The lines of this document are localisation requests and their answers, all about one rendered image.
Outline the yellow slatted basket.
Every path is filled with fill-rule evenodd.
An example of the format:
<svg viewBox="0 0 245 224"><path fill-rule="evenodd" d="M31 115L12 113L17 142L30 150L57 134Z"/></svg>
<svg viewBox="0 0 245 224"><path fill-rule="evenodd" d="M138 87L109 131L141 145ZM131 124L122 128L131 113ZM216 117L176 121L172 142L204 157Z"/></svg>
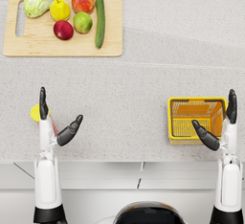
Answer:
<svg viewBox="0 0 245 224"><path fill-rule="evenodd" d="M168 137L172 145L201 145L193 120L220 138L227 101L224 98L170 98L167 102Z"/></svg>

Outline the wooden cutting board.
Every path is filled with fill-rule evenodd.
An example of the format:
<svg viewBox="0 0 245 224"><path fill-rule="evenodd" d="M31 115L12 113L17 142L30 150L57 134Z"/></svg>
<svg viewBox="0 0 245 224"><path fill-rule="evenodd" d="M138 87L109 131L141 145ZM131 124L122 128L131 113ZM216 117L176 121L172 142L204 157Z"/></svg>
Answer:
<svg viewBox="0 0 245 224"><path fill-rule="evenodd" d="M25 18L22 36L16 35L17 12L23 0L9 0L3 54L5 56L120 56L123 52L123 0L104 0L105 37L101 48L95 45L96 30L75 32L69 40L58 39L55 21L46 12Z"/></svg>

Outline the dark red apple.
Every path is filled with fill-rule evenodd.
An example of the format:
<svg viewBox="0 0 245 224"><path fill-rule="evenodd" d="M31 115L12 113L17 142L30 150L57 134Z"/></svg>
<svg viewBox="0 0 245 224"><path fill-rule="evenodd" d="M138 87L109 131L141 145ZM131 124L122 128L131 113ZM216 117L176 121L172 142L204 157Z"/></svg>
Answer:
<svg viewBox="0 0 245 224"><path fill-rule="evenodd" d="M68 40L73 36L74 29L69 22L60 20L54 24L54 34L61 40Z"/></svg>

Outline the green apple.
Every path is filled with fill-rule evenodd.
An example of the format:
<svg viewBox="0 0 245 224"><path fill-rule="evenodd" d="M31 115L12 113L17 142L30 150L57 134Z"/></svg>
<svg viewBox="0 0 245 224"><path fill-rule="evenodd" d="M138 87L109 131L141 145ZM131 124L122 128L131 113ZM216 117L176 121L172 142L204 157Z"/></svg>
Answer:
<svg viewBox="0 0 245 224"><path fill-rule="evenodd" d="M88 33L93 26L92 17L86 12L78 12L73 21L76 31L80 34Z"/></svg>

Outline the dark round robot body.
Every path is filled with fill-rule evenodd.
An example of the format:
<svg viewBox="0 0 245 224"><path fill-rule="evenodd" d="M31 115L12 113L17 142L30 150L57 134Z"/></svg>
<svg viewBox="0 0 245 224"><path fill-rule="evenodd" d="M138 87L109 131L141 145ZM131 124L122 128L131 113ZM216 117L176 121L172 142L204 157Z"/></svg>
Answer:
<svg viewBox="0 0 245 224"><path fill-rule="evenodd" d="M122 208L113 224L187 224L179 212L170 205L143 201Z"/></svg>

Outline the yellow lemon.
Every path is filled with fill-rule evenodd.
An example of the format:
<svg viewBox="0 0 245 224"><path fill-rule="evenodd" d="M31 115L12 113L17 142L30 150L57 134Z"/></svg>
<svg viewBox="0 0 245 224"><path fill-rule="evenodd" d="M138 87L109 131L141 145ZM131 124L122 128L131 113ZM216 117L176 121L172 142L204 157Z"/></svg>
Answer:
<svg viewBox="0 0 245 224"><path fill-rule="evenodd" d="M68 20L70 6L64 0L54 0L50 6L50 14L54 21Z"/></svg>

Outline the green cucumber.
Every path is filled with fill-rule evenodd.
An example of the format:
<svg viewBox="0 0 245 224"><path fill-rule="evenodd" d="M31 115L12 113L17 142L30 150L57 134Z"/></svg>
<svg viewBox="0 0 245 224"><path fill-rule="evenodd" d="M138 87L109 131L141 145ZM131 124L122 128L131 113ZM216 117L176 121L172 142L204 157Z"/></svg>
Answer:
<svg viewBox="0 0 245 224"><path fill-rule="evenodd" d="M104 0L96 0L97 9L97 30L95 44L98 49L101 48L105 34L105 7Z"/></svg>

